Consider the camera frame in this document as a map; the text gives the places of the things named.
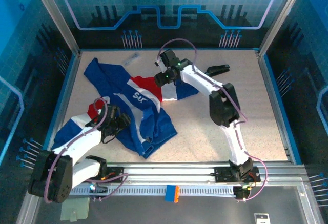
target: red stripe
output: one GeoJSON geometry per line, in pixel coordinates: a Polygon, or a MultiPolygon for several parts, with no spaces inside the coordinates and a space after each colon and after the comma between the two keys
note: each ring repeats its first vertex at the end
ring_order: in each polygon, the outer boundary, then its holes
{"type": "Polygon", "coordinates": [[[141,76],[137,76],[131,78],[131,80],[139,87],[144,88],[154,94],[160,102],[163,101],[162,89],[156,85],[154,77],[142,78],[141,76]]]}
{"type": "Polygon", "coordinates": [[[88,112],[87,112],[88,113],[88,116],[91,119],[97,117],[98,116],[98,110],[101,110],[103,108],[103,106],[104,106],[104,102],[101,101],[101,100],[98,100],[96,102],[96,108],[97,108],[97,110],[94,109],[93,104],[89,105],[89,109],[88,109],[88,112]]]}

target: white sticker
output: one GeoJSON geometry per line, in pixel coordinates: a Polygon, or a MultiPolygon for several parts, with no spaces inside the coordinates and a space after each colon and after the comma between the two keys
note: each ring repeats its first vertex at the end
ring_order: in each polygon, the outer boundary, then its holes
{"type": "Polygon", "coordinates": [[[270,224],[269,214],[254,214],[256,224],[270,224]]]}
{"type": "Polygon", "coordinates": [[[136,61],[139,57],[140,57],[140,54],[138,52],[135,52],[133,55],[131,55],[130,57],[128,57],[127,59],[125,59],[123,61],[123,66],[127,67],[128,65],[130,65],[131,63],[136,61]]]}

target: table surface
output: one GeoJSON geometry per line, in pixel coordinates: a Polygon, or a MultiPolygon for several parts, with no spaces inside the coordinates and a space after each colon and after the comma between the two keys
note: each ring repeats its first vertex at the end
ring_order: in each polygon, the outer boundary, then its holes
{"type": "MultiPolygon", "coordinates": [[[[160,69],[154,62],[156,50],[138,51],[140,58],[126,67],[131,76],[150,77],[160,69]]],[[[180,59],[194,58],[193,50],[175,50],[180,59]]],[[[99,93],[83,75],[90,61],[122,64],[134,51],[84,51],[74,82],[64,122],[87,111],[99,93]]],[[[197,67],[229,64],[230,71],[214,77],[222,83],[232,83],[243,113],[249,121],[241,125],[244,143],[251,155],[263,160],[286,160],[284,147],[272,111],[258,61],[253,50],[198,50],[197,67]]],[[[208,97],[197,95],[161,104],[172,119],[178,134],[167,141],[147,160],[125,148],[118,140],[100,144],[86,155],[103,157],[107,162],[195,162],[227,161],[229,147],[220,127],[209,116],[208,97]]]]}

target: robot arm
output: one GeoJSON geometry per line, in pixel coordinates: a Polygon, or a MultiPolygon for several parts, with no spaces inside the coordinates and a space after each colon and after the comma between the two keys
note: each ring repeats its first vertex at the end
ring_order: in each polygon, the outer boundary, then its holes
{"type": "MultiPolygon", "coordinates": [[[[104,122],[94,131],[90,131],[96,126],[94,120],[86,124],[84,129],[70,141],[53,151],[43,150],[39,153],[28,185],[28,192],[39,197],[44,196],[45,186],[49,169],[56,156],[67,149],[59,158],[55,170],[52,174],[48,190],[48,199],[54,202],[63,202],[74,187],[87,179],[101,179],[108,174],[107,162],[105,159],[96,156],[87,156],[77,163],[84,154],[91,148],[104,142],[109,135],[114,135],[131,123],[130,117],[123,113],[116,116],[117,107],[107,104],[107,115],[104,122]],[[79,138],[67,148],[68,143],[79,138]]],[[[105,109],[101,110],[97,121],[102,120],[105,109]]]]}
{"type": "Polygon", "coordinates": [[[189,60],[179,60],[172,50],[167,50],[160,56],[162,62],[159,64],[162,72],[155,76],[156,84],[161,87],[166,83],[181,79],[209,97],[210,117],[215,124],[223,129],[228,140],[231,172],[237,180],[244,178],[252,170],[253,162],[245,154],[246,149],[240,131],[239,114],[224,92],[217,87],[224,88],[239,107],[233,85],[217,82],[196,67],[193,69],[189,60]]]}

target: cloth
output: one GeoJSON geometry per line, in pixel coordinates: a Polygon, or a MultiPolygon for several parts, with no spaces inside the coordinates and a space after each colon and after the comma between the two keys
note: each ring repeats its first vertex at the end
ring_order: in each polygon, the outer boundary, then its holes
{"type": "MultiPolygon", "coordinates": [[[[153,77],[131,77],[123,66],[100,64],[96,58],[90,62],[84,75],[107,102],[119,106],[121,113],[130,116],[131,125],[119,132],[116,138],[126,148],[146,159],[177,134],[160,102],[179,100],[198,93],[182,81],[177,81],[176,85],[170,83],[157,87],[153,77]]],[[[96,108],[100,110],[102,103],[99,102],[96,108]]],[[[58,131],[53,149],[76,136],[98,112],[90,105],[87,114],[72,117],[58,131]]]]}

